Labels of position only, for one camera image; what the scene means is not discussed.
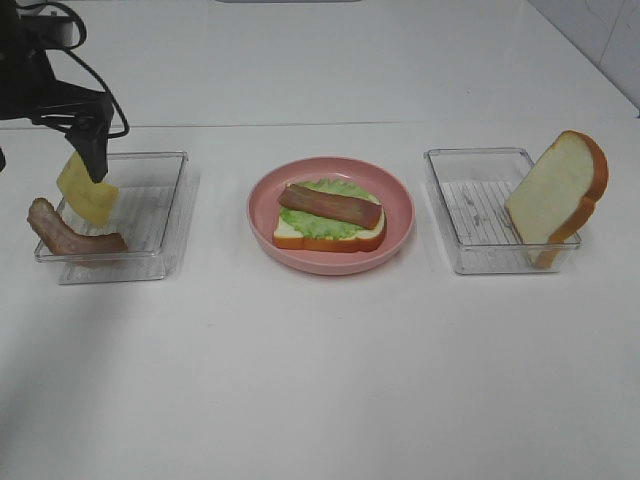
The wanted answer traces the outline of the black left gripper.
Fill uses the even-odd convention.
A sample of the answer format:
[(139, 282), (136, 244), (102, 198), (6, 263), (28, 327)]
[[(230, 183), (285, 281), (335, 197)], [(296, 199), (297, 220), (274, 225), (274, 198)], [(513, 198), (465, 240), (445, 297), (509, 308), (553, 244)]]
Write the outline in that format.
[(64, 134), (93, 183), (108, 172), (113, 95), (55, 77), (46, 51), (70, 49), (29, 28), (16, 9), (1, 11), (1, 118), (28, 119)]

